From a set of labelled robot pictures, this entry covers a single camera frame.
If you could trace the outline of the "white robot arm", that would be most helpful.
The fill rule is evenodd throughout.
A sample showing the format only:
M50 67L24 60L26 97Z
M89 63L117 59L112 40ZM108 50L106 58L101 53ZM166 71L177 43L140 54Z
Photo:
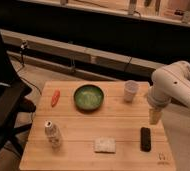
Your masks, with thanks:
M157 124L165 108L174 98L190 109L190 63L178 61L156 69L151 76L153 85L147 93L149 122Z

